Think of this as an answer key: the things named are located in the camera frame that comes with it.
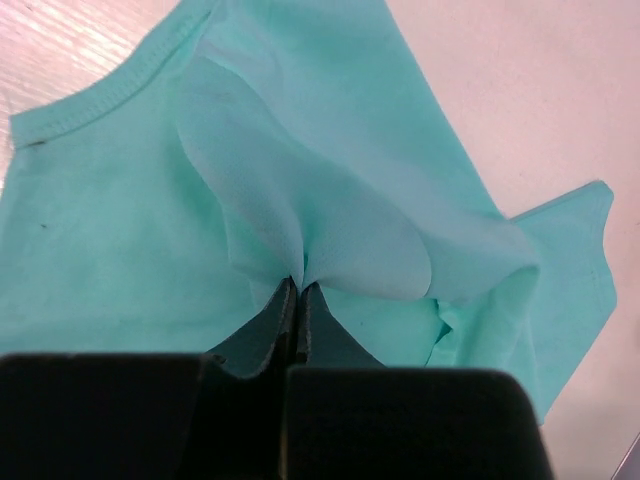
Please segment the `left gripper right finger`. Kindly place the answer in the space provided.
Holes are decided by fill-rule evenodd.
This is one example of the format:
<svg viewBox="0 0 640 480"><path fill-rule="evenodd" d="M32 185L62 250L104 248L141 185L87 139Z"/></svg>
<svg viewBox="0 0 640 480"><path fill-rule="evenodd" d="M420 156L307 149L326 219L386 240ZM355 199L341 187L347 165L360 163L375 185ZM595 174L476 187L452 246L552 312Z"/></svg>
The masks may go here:
<svg viewBox="0 0 640 480"><path fill-rule="evenodd" d="M486 369L389 368L334 318L317 285L298 303L286 380L286 479L549 479L527 394Z"/></svg>

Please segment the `teal t-shirt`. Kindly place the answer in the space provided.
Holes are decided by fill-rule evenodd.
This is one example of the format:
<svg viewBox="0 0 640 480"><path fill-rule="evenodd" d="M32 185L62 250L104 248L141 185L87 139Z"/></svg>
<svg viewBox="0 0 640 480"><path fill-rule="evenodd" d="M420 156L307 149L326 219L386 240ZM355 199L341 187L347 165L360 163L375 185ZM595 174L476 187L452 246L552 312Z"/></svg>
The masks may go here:
<svg viewBox="0 0 640 480"><path fill-rule="evenodd" d="M201 352L290 278L380 363L544 416L616 305L609 187L504 217L382 1L183 1L11 129L5 352Z"/></svg>

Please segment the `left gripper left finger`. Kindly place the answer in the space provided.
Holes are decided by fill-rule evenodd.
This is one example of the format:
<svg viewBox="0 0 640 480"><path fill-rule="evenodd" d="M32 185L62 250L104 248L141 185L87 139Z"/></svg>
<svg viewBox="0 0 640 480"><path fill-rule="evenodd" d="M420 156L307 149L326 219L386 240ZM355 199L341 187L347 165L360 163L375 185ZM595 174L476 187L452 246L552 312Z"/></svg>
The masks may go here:
<svg viewBox="0 0 640 480"><path fill-rule="evenodd" d="M1 360L5 479L271 479L297 292L196 354Z"/></svg>

